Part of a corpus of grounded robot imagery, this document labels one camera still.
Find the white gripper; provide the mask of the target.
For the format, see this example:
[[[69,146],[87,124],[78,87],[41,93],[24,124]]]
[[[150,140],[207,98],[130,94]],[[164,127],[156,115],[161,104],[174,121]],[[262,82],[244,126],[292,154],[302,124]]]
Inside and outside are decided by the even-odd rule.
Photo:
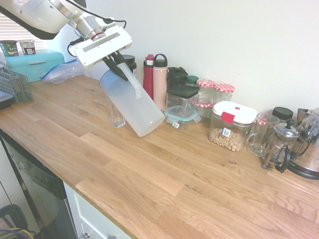
[[[84,69],[90,69],[103,61],[113,73],[127,81],[128,78],[117,65],[125,62],[119,51],[129,48],[132,38],[119,25],[106,29],[104,33],[105,36],[95,41],[87,39],[74,45],[73,54]]]

